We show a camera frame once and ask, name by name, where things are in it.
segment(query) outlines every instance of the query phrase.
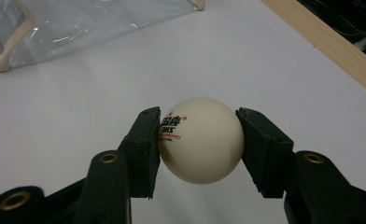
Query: table tennis ball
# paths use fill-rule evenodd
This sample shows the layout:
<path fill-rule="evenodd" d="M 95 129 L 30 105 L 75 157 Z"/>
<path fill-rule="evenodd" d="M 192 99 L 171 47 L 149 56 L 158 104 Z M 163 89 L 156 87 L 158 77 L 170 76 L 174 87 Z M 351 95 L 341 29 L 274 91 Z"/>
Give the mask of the table tennis ball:
<path fill-rule="evenodd" d="M 241 160 L 244 141 L 233 111 L 209 98 L 175 105 L 159 131 L 159 150 L 166 167 L 194 184 L 213 183 L 232 172 Z"/>

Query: white table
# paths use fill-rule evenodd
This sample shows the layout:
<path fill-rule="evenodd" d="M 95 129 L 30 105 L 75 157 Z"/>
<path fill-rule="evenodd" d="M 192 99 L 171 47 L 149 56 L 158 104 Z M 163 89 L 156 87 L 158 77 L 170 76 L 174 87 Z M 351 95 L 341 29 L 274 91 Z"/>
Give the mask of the white table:
<path fill-rule="evenodd" d="M 366 190 L 366 89 L 260 1 L 208 1 L 203 12 L 137 30 L 57 60 L 0 73 L 0 193 L 50 195 L 115 149 L 138 113 L 195 96 L 262 112 L 295 151 L 329 157 Z M 197 186 L 161 164 L 154 199 L 134 223 L 287 223 L 243 163 Z"/>

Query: round joint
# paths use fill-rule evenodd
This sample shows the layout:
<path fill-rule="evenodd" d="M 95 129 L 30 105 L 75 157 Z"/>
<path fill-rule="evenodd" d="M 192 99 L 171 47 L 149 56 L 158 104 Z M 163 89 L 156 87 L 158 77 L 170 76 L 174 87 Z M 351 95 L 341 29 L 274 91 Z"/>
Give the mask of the round joint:
<path fill-rule="evenodd" d="M 119 156 L 115 153 L 107 153 L 100 159 L 102 163 L 111 163 L 119 159 Z"/>
<path fill-rule="evenodd" d="M 13 193 L 6 197 L 1 203 L 0 203 L 0 209 L 4 211 L 9 211 L 16 209 L 18 207 L 21 207 L 23 204 L 29 201 L 31 198 L 31 193 L 28 191 L 19 191 L 16 193 Z"/>
<path fill-rule="evenodd" d="M 313 153 L 306 153 L 304 154 L 304 158 L 312 163 L 316 163 L 316 164 L 321 164 L 323 162 L 325 162 L 325 160 L 318 156 L 317 154 L 313 154 Z"/>

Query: wooden strip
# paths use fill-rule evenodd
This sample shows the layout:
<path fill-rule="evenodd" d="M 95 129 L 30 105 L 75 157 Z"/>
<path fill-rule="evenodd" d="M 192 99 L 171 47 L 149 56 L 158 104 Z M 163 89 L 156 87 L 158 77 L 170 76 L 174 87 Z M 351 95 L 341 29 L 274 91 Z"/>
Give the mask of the wooden strip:
<path fill-rule="evenodd" d="M 261 0 L 317 49 L 366 88 L 366 54 L 297 0 Z"/>

